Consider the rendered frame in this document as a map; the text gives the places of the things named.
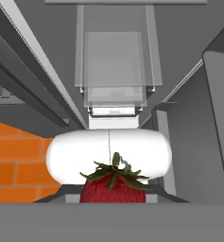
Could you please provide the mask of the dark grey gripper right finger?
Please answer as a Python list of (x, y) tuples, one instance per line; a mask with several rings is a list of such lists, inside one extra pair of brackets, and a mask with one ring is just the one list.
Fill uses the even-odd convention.
[(187, 200), (168, 194), (159, 184), (149, 184), (146, 190), (146, 203), (187, 203)]

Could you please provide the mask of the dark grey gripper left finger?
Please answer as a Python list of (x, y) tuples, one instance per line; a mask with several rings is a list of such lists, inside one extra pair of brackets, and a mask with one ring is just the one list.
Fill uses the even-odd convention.
[(82, 185), (64, 184), (52, 195), (36, 200), (36, 203), (79, 203)]

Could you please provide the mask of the red strawberry with green leaves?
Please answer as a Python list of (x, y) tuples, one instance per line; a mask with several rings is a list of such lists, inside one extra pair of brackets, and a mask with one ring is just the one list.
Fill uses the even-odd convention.
[(86, 179), (81, 190), (80, 203), (145, 203), (150, 188), (141, 183), (146, 180), (141, 171), (133, 172), (131, 165), (118, 152), (112, 156), (112, 165), (97, 164), (90, 175), (80, 173)]

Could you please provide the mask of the white fridge drawer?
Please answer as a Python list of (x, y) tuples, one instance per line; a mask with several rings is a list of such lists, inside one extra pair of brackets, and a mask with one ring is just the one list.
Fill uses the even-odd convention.
[(137, 129), (142, 110), (141, 107), (89, 108), (89, 129)]

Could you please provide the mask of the grey fridge door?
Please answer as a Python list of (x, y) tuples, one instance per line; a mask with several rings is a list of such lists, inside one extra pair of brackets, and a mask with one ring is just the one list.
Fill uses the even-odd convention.
[(76, 40), (76, 7), (0, 0), (1, 123), (47, 138), (88, 128)]
[(202, 54), (224, 171), (224, 27)]

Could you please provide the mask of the small clear glass fridge shelf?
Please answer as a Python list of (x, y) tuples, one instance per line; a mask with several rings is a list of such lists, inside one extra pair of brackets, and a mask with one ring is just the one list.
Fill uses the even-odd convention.
[(88, 32), (83, 67), (86, 101), (94, 107), (144, 104), (143, 64), (139, 32)]

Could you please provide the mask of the large clear glass fridge shelf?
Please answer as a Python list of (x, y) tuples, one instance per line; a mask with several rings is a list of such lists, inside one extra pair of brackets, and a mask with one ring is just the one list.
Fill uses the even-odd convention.
[(142, 36), (146, 71), (151, 72), (150, 84), (162, 86), (155, 11), (152, 5), (77, 5), (76, 77), (81, 84), (84, 61), (84, 37), (88, 32), (129, 33)]

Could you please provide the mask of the white rounded capsule-shaped object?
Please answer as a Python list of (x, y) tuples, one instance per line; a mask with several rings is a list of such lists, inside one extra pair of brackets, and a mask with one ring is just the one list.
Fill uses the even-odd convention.
[(56, 136), (46, 152), (46, 166), (60, 184), (83, 184), (97, 163), (111, 164), (117, 152), (148, 179), (164, 176), (172, 162), (167, 139), (155, 130), (77, 130)]

